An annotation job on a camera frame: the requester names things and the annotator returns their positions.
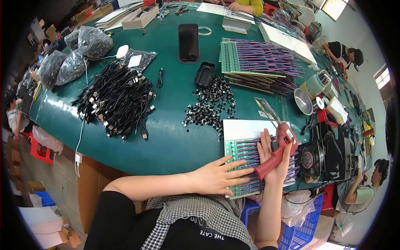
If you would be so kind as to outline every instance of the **apron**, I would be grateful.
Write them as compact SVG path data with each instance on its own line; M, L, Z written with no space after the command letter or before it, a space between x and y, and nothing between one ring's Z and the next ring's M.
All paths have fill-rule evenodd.
M338 182L338 184L337 184L337 191L338 191L338 196L339 196L339 202L340 202L340 204L342 205L342 208L346 211L346 213L352 213L352 212L349 212L349 211L348 211L348 210L350 209L351 204L346 204L346 203L344 202L344 200L346 199L347 194L349 193L350 188L351 188L351 185L352 185L353 183L354 183L354 177L352 177L352 178L350 178L350 179L347 179L347 180L345 180L345 181L343 181L343 182L340 182L340 183ZM352 214L361 213L362 211L366 210L366 208L367 208L368 206L366 206L366 207L365 207L363 210L361 210L360 212L355 212L355 213L352 213Z
M162 208L162 211L141 250L160 249L170 225L191 216L205 220L207 226L222 235L244 242L250 250L257 250L247 228L239 219L244 198L229 200L224 195L173 195L149 200L147 209L151 208Z
M343 45L341 43L340 44L340 58L338 58L339 62L343 63L344 68L347 68L351 62L349 61L349 63L346 62L346 60L343 59Z

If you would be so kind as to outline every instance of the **pile of electronic components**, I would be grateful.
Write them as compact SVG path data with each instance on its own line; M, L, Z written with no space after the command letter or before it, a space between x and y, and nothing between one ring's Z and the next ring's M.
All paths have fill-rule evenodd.
M86 123L98 120L107 136L121 135L123 140L140 127L142 138L147 139L146 118L154 110L151 82L116 61L94 77L94 83L72 102L79 118Z
M208 88L197 89L193 92L198 102L188 106L185 110L186 118L183 126L189 124L212 126L217 132L220 141L224 135L220 113L226 110L228 115L236 114L236 103L230 86L221 77L212 76ZM236 119L235 116L228 116L228 119Z

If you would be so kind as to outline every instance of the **pliers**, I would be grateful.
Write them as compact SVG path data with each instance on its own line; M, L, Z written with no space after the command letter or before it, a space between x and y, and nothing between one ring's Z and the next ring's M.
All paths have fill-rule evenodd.
M303 135L306 133L306 130L307 130L308 128L311 129L313 126L314 126L314 117L311 116L311 118L310 118L309 121L307 121L307 118L306 118L306 125L305 125L305 127L303 128L303 130L301 131L301 135L303 136Z

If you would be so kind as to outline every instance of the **person in yellow shirt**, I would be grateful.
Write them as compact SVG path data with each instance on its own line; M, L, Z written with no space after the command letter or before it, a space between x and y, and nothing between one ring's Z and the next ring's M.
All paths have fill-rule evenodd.
M204 2L209 2L211 4L219 4L220 0L203 0ZM228 6L229 10L233 11L243 11L255 16L260 16L264 10L261 0L235 0Z

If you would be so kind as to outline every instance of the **pile of usb cables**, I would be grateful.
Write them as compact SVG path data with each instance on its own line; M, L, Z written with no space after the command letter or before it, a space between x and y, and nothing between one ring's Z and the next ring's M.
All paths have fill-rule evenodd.
M94 76L94 83L84 88L72 105L86 123L100 121L107 136L120 135L124 141L140 127L142 138L147 139L146 119L154 110L152 96L152 83L145 76L113 61Z

